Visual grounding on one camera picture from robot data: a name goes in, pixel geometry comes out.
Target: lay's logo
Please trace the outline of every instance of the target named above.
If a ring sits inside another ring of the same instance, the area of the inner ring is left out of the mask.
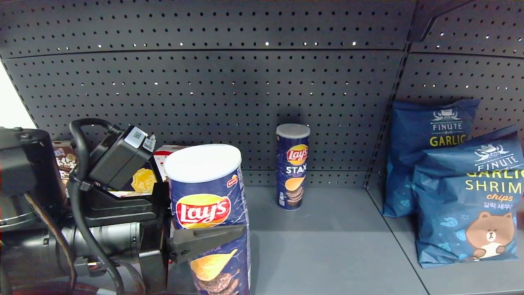
[[[235,174],[235,175],[233,175],[233,177],[231,177],[230,180],[227,181],[226,185],[229,188],[229,187],[232,187],[233,185],[235,185],[237,183],[238,183],[238,176],[236,176],[236,174]]]
[[[295,145],[287,152],[287,158],[288,162],[295,166],[304,164],[308,158],[308,146],[305,144]]]
[[[182,197],[176,204],[177,219],[184,228],[213,227],[224,222],[231,212],[231,200],[212,194]]]

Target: silver lid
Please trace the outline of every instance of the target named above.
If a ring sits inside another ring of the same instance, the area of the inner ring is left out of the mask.
[[[309,127],[300,124],[282,124],[277,127],[277,135],[283,138],[299,139],[308,137]]]

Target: red and white box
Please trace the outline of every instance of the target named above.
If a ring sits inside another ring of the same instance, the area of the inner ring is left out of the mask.
[[[160,171],[160,176],[162,177],[163,181],[168,181],[166,171],[164,171],[163,168],[163,163],[166,160],[167,156],[176,151],[180,151],[188,147],[189,146],[185,145],[163,145],[161,148],[157,149],[154,152],[153,157],[155,158],[155,162],[157,163],[158,170]]]

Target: gray shelf surface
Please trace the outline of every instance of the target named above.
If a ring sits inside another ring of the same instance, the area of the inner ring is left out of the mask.
[[[274,187],[246,187],[252,295],[427,294],[364,189],[307,188],[294,212],[274,196]],[[187,270],[170,271],[169,291],[195,293]],[[113,289],[108,277],[82,281]]]
[[[378,186],[368,188],[369,195],[378,208],[383,206],[383,190]],[[519,208],[519,219],[524,212],[524,204]],[[422,269],[418,264],[415,248],[416,229],[411,217],[384,218],[398,243],[406,253],[420,280],[429,295],[470,295],[470,294],[523,294],[524,261],[482,261],[467,264],[457,264],[431,269]],[[517,244],[524,243],[523,229],[517,233]],[[524,257],[522,247],[518,248],[518,256]]]

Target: black cable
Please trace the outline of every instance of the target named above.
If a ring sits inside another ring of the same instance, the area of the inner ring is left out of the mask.
[[[77,155],[79,157],[76,174],[74,172],[71,173],[72,177],[70,177],[70,179],[73,179],[73,181],[85,181],[88,177],[89,149],[85,142],[85,135],[80,129],[85,125],[99,125],[108,129],[108,132],[110,133],[119,132],[119,128],[117,126],[101,119],[80,119],[69,124],[69,129],[71,130],[71,134],[73,135],[77,144]],[[111,276],[111,279],[115,284],[116,294],[124,295],[124,283],[120,273],[118,273],[116,266],[109,259],[102,247],[100,247],[100,244],[98,244],[93,234],[89,230],[87,223],[85,222],[85,217],[82,213],[82,210],[80,209],[81,195],[82,191],[80,190],[80,183],[76,183],[69,190],[69,199],[71,200],[71,210],[73,212],[73,218],[77,224],[77,228],[84,238],[85,243],[88,245],[91,253],[98,257],[99,262],[105,266],[107,273],[109,273]]]
[[[2,292],[2,295],[13,295],[11,283],[9,282],[7,272],[5,271],[2,264],[0,264],[0,291]]]
[[[84,132],[82,132],[81,129],[82,126],[87,125],[102,126],[106,128],[109,133],[120,132],[118,126],[97,118],[79,119],[69,124],[69,129],[71,130],[71,134],[77,144],[77,156],[79,158],[79,164],[77,165],[77,179],[81,181],[87,178],[89,171],[89,148],[86,144]]]
[[[74,268],[75,255],[71,250],[71,247],[67,243],[66,238],[64,237],[62,231],[54,223],[54,220],[49,216],[47,211],[42,207],[38,200],[34,199],[28,193],[24,193],[26,201],[31,205],[35,213],[40,217],[40,219],[46,224],[48,230],[54,235],[57,239],[58,244],[62,248],[64,255],[69,264],[69,290],[68,294],[73,294],[74,287],[77,284],[77,271]]]
[[[135,267],[133,267],[130,263],[125,262],[123,260],[113,260],[113,262],[115,262],[116,264],[119,264],[120,266],[125,267],[127,271],[129,271],[129,274],[131,275],[133,280],[135,280],[136,290],[138,294],[146,294],[146,284],[144,283],[144,279],[142,278],[142,276],[140,275],[138,270],[136,270]]]

